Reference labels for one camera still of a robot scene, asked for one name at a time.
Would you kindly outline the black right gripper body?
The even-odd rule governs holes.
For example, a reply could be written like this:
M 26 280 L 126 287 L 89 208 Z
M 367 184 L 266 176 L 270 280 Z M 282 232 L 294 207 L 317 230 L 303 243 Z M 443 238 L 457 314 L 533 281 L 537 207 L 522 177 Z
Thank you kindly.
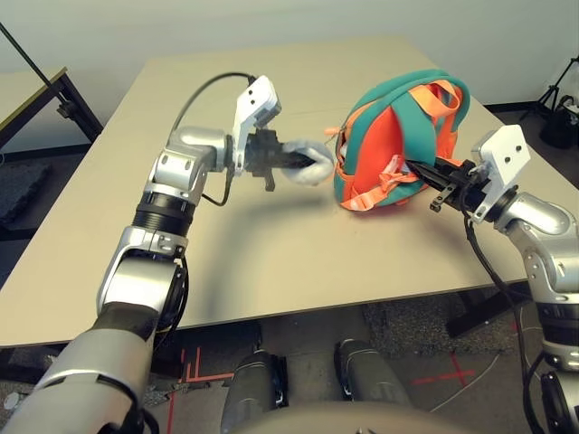
M 483 188 L 489 183 L 476 169 L 452 170 L 451 183 L 447 186 L 433 186 L 438 191 L 430 204 L 430 209 L 439 212 L 444 204 L 457 211 L 474 212 L 486 194 Z

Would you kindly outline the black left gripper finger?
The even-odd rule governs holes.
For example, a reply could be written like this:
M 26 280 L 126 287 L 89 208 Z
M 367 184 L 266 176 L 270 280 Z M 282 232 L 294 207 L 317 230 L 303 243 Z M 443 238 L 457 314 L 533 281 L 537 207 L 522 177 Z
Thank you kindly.
M 282 167 L 284 169 L 303 169 L 315 163 L 314 159 L 298 152 L 282 154 Z

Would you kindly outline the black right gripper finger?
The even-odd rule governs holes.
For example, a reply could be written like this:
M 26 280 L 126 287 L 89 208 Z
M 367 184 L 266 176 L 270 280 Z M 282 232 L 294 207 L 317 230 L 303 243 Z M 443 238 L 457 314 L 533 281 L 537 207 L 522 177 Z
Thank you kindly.
M 409 160 L 408 169 L 429 186 L 447 186 L 451 183 L 452 164 L 446 160 L 436 160 L 434 165 Z
M 475 167 L 475 163 L 469 159 L 460 160 L 451 157 L 437 156 L 436 166 L 449 167 L 450 170 L 471 170 Z

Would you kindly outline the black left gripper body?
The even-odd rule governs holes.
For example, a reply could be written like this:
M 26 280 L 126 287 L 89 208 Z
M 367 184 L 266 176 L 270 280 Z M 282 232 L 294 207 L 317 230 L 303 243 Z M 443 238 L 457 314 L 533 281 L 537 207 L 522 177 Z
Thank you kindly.
M 282 143 L 278 140 L 275 130 L 262 128 L 248 135 L 245 147 L 245 171 L 253 177 L 262 178 L 266 192 L 275 190 L 272 170 L 282 168 L 284 163 Z

